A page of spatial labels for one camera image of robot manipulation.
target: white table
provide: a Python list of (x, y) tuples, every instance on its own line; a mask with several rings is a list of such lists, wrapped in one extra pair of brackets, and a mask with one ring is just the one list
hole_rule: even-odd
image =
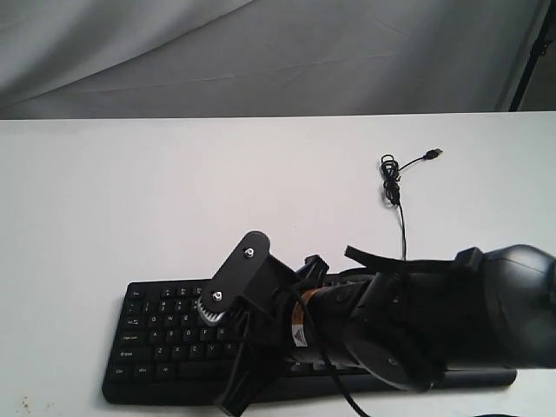
[[(377, 162), (401, 182), (408, 256), (529, 243), (556, 254), (556, 113), (0, 122), (0, 415), (218, 416), (100, 394), (126, 285), (210, 277), (251, 229), (292, 267), (347, 244), (399, 256)], [(507, 390), (357, 394), (373, 417), (553, 416), (556, 371)], [(352, 415), (339, 397), (245, 415)]]

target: cable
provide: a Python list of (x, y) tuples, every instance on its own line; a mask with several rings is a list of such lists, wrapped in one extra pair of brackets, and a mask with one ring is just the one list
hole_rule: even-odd
[(400, 201), (400, 172), (417, 163), (419, 161), (430, 161), (434, 158), (438, 158), (442, 153), (441, 149), (431, 149), (425, 155), (419, 158), (413, 159), (411, 162), (406, 163), (400, 168), (400, 164), (394, 159), (393, 155), (386, 154), (381, 158), (381, 173), (384, 182), (382, 186), (384, 187), (384, 196), (390, 201), (390, 203), (400, 210), (401, 217), (401, 259), (405, 261), (407, 259), (407, 239), (406, 239), (406, 219), (403, 215), (403, 207)]
[(305, 314), (305, 320), (307, 321), (307, 323), (311, 327), (311, 331), (313, 332), (314, 344), (316, 345), (317, 349), (319, 349), (319, 353), (321, 354), (321, 358), (322, 358), (322, 361), (324, 362), (324, 366), (326, 367), (328, 374), (330, 375), (330, 377), (333, 379), (334, 383), (336, 384), (336, 386), (338, 388), (338, 391), (340, 391), (340, 394), (343, 395), (343, 397), (346, 399), (347, 403), (351, 406), (351, 408), (360, 417), (371, 417), (370, 415), (365, 413), (361, 407), (359, 407), (357, 405), (357, 403), (355, 402), (355, 400), (353, 399), (353, 397), (349, 393), (348, 389), (346, 388), (346, 386), (344, 385), (344, 383), (341, 381), (340, 377), (336, 373), (336, 368), (332, 365), (332, 362), (330, 361), (330, 358), (328, 358), (328, 354), (327, 354), (326, 350), (324, 349), (324, 345), (321, 342), (321, 337), (319, 335), (318, 328), (314, 324), (313, 317), (311, 317), (311, 314), (309, 313), (309, 310), (307, 308), (307, 304), (305, 304), (305, 301), (301, 298), (301, 296), (293, 288), (285, 287), (285, 288), (283, 288), (283, 290), (289, 292), (295, 298), (295, 300), (299, 303), (299, 305), (301, 306), (301, 309), (303, 310), (303, 313)]

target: gray curtain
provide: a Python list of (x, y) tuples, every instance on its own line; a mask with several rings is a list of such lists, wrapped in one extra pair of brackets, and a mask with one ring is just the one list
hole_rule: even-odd
[(88, 118), (503, 110), (549, 0), (7, 4), (0, 118)]

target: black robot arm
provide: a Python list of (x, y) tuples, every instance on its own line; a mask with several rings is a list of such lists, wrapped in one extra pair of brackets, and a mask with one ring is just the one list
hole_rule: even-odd
[(320, 362), (323, 350), (415, 392), (450, 369), (556, 367), (556, 259), (536, 248), (471, 248), (453, 261), (348, 248), (362, 268), (327, 281), (318, 255), (295, 272), (269, 246), (248, 233), (197, 303), (211, 326), (227, 315), (242, 341), (216, 401), (227, 414), (241, 415), (289, 362)]

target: keyboard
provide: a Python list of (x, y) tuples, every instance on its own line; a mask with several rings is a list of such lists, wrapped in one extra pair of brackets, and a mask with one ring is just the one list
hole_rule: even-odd
[[(336, 275), (329, 275), (334, 282)], [(133, 282), (128, 285), (116, 337), (103, 380), (104, 398), (113, 404), (202, 406), (226, 386), (237, 343), (228, 323), (205, 325), (196, 299), (207, 280)], [(339, 367), (352, 393), (392, 391), (360, 368)], [(513, 369), (452, 371), (434, 388), (503, 387)], [(256, 402), (302, 400), (338, 394), (321, 365), (295, 363), (288, 374)]]

